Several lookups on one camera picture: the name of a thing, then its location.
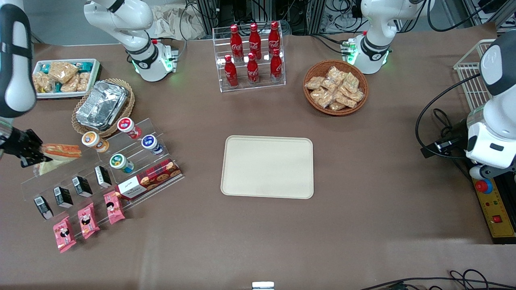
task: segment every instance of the brown table cloth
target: brown table cloth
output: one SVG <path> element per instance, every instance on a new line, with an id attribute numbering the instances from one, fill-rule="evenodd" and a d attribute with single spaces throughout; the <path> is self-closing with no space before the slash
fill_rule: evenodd
<path id="1" fill-rule="evenodd" d="M 158 83 L 135 73 L 121 45 L 38 46 L 36 60 L 96 58 L 102 78 L 129 82 L 137 98 L 132 118 L 150 117 L 164 131 L 186 178 L 129 211 L 130 219 L 59 254 L 52 224 L 23 201 L 20 183 L 32 168 L 4 156 L 0 288 L 250 289 L 253 281 L 274 281 L 278 290 L 360 289 L 470 267 L 515 284 L 516 246 L 491 244 L 466 178 L 448 160 L 424 159 L 414 137 L 421 109 L 458 80 L 453 64 L 494 37 L 493 25 L 396 36 L 387 64 L 367 76 L 367 103 L 346 117 L 316 111 L 303 95 L 308 68 L 338 58 L 310 37 L 285 37 L 285 87 L 224 94 L 211 41 L 189 42 L 178 72 Z M 436 103 L 452 122 L 468 111 L 460 92 Z M 76 103 L 39 101 L 14 125 L 45 142 L 78 144 L 70 123 Z M 430 115 L 421 125 L 427 143 L 440 130 Z M 230 135 L 311 139 L 314 196 L 223 195 Z"/>

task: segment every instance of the wicker basket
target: wicker basket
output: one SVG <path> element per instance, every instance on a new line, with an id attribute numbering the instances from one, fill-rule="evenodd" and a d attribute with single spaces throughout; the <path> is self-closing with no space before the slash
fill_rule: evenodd
<path id="1" fill-rule="evenodd" d="M 336 68 L 338 68 L 339 70 L 341 70 L 343 72 L 353 73 L 353 75 L 356 78 L 358 78 L 358 80 L 360 81 L 359 88 L 364 93 L 364 98 L 357 104 L 357 106 L 355 108 L 344 108 L 344 109 L 338 110 L 338 111 L 332 111 L 329 109 L 325 109 L 315 103 L 315 101 L 310 96 L 310 90 L 304 86 L 304 84 L 308 83 L 308 81 L 314 76 L 326 77 L 326 74 L 328 73 L 328 71 L 330 70 L 330 67 L 332 67 L 332 66 L 335 66 Z M 314 106 L 314 108 L 318 109 L 321 112 L 327 113 L 329 115 L 344 116 L 347 114 L 351 114 L 352 112 L 360 109 L 364 105 L 365 101 L 367 101 L 367 96 L 369 95 L 369 85 L 367 84 L 367 79 L 365 78 L 364 74 L 356 67 L 354 67 L 354 66 L 350 65 L 349 63 L 342 61 L 342 60 L 327 59 L 327 60 L 323 60 L 321 62 L 316 63 L 313 67 L 311 67 L 307 71 L 307 74 L 304 76 L 303 91 L 304 91 L 304 96 L 307 98 L 307 100 L 310 102 L 310 104 L 312 104 L 312 106 Z"/>
<path id="2" fill-rule="evenodd" d="M 120 110 L 121 113 L 119 114 L 118 118 L 120 119 L 122 117 L 129 117 L 131 115 L 131 112 L 133 111 L 133 107 L 134 107 L 134 100 L 135 100 L 135 98 L 134 98 L 133 89 L 131 88 L 131 86 L 126 81 L 121 80 L 121 79 L 109 78 L 109 79 L 106 79 L 106 82 L 110 82 L 110 83 L 122 86 L 122 87 L 124 87 L 124 88 L 126 88 L 128 90 L 129 98 L 125 101 L 124 106 Z M 105 131 L 98 131 L 98 130 L 95 130 L 95 129 L 91 128 L 91 127 L 87 127 L 87 126 L 81 125 L 77 121 L 77 110 L 79 110 L 79 108 L 84 104 L 84 102 L 86 101 L 86 99 L 88 98 L 89 95 L 90 95 L 90 92 L 88 92 L 86 94 L 86 96 L 84 96 L 79 101 L 79 103 L 75 106 L 75 109 L 73 110 L 73 113 L 72 113 L 72 126 L 73 126 L 73 128 L 77 131 L 77 133 L 79 133 L 81 135 L 86 133 L 86 132 L 88 132 L 88 131 L 94 131 L 99 136 L 101 136 L 103 138 L 106 138 L 106 137 L 109 137 L 109 136 L 113 135 L 117 131 L 117 122 L 115 122 L 111 127 L 109 127 Z"/>

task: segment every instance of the foil container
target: foil container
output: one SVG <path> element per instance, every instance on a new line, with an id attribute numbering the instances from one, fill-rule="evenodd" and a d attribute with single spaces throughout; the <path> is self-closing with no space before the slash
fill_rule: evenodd
<path id="1" fill-rule="evenodd" d="M 95 83 L 84 104 L 77 110 L 77 121 L 105 131 L 117 120 L 129 92 L 126 88 L 100 80 Z"/>

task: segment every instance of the coca-cola bottle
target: coca-cola bottle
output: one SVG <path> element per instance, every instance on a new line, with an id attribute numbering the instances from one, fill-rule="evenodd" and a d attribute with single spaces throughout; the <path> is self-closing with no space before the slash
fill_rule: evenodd
<path id="1" fill-rule="evenodd" d="M 242 38 L 238 34 L 238 26 L 236 24 L 231 25 L 231 51 L 233 52 L 233 58 L 235 62 L 244 62 L 244 49 L 242 47 Z"/>
<path id="2" fill-rule="evenodd" d="M 256 86 L 260 82 L 260 75 L 258 73 L 258 63 L 254 53 L 250 52 L 248 55 L 249 62 L 247 63 L 247 78 L 251 87 Z"/>
<path id="3" fill-rule="evenodd" d="M 234 89 L 238 87 L 238 77 L 236 76 L 236 66 L 231 62 L 231 55 L 227 54 L 224 56 L 226 64 L 224 65 L 224 71 L 226 72 L 226 78 L 228 79 L 229 87 Z"/>
<path id="4" fill-rule="evenodd" d="M 269 57 L 272 56 L 272 50 L 280 48 L 280 33 L 278 31 L 278 21 L 270 23 L 269 33 Z"/>
<path id="5" fill-rule="evenodd" d="M 249 50 L 254 53 L 256 59 L 262 59 L 262 40 L 258 34 L 258 24 L 251 23 L 251 35 L 249 36 Z"/>
<path id="6" fill-rule="evenodd" d="M 272 50 L 272 59 L 270 60 L 270 80 L 273 83 L 279 83 L 281 81 L 280 49 Z"/>

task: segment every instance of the red cookie box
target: red cookie box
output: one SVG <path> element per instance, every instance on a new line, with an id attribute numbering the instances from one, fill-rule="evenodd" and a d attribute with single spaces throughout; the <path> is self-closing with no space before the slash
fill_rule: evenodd
<path id="1" fill-rule="evenodd" d="M 115 190 L 123 199 L 131 200 L 179 174 L 181 174 L 179 166 L 168 158 L 117 185 Z"/>

